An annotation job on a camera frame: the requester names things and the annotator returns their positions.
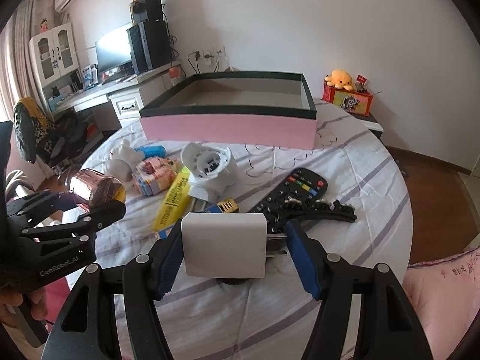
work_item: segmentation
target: storage box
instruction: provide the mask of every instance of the storage box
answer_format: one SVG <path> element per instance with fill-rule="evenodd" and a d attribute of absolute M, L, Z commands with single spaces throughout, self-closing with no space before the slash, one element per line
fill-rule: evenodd
<path fill-rule="evenodd" d="M 322 100 L 333 103 L 351 114 L 368 116 L 374 96 L 368 92 L 360 93 L 337 89 L 334 86 L 328 86 L 327 82 L 323 81 Z"/>
<path fill-rule="evenodd" d="M 197 74 L 140 110 L 149 140 L 250 143 L 311 150 L 317 111 L 302 74 Z"/>

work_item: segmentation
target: screw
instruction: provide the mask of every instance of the screw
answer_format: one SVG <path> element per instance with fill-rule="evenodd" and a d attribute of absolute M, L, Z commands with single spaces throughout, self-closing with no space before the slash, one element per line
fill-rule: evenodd
<path fill-rule="evenodd" d="M 336 253 L 328 253 L 327 260 L 330 261 L 331 263 L 337 263 L 340 261 L 340 256 Z"/>
<path fill-rule="evenodd" d="M 149 259 L 150 256 L 148 254 L 139 254 L 135 261 L 138 262 L 138 264 L 145 264 Z"/>
<path fill-rule="evenodd" d="M 390 270 L 390 268 L 388 267 L 387 264 L 384 264 L 383 262 L 381 262 L 380 264 L 377 265 L 377 269 L 382 272 L 383 274 L 385 273 L 388 273 L 388 271 Z"/>
<path fill-rule="evenodd" d="M 92 274 L 93 272 L 96 272 L 98 270 L 98 265 L 97 264 L 90 264 L 87 266 L 87 273 Z"/>

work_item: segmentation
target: drawer handle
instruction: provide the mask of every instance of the drawer handle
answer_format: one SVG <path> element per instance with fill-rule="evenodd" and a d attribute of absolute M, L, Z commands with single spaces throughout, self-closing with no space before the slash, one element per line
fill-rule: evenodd
<path fill-rule="evenodd" d="M 129 109 L 133 109 L 133 108 L 136 108 L 135 104 L 132 104 L 130 107 L 122 107 L 121 110 L 128 111 Z"/>

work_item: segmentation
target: white cabinet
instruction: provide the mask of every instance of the white cabinet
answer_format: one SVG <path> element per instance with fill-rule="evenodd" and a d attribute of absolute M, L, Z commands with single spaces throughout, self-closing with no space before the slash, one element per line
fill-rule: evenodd
<path fill-rule="evenodd" d="M 64 24 L 53 28 L 53 43 L 55 45 L 56 58 L 58 61 L 58 68 L 60 69 L 60 76 L 78 69 L 78 59 L 75 52 L 74 35 L 71 30 L 71 24 Z"/>
<path fill-rule="evenodd" d="M 60 70 L 55 57 L 52 31 L 33 37 L 28 43 L 32 68 L 40 86 L 43 88 L 60 78 Z"/>
<path fill-rule="evenodd" d="M 34 36 L 28 47 L 35 78 L 42 88 L 78 69 L 70 23 Z"/>

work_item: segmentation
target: curtain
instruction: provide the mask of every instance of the curtain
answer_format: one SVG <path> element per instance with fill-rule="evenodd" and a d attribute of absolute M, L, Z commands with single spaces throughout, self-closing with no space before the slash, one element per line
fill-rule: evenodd
<path fill-rule="evenodd" d="M 13 63 L 14 18 L 11 17 L 0 34 L 0 118 L 14 120 L 14 106 L 20 99 L 18 82 L 15 79 Z"/>
<path fill-rule="evenodd" d="M 42 89 L 34 79 L 28 43 L 40 33 L 45 19 L 50 29 L 62 23 L 54 1 L 23 0 L 0 35 L 0 120 L 13 120 L 14 105 L 23 97 L 32 97 L 42 108 Z M 38 157 L 37 164 L 46 177 L 55 174 Z"/>

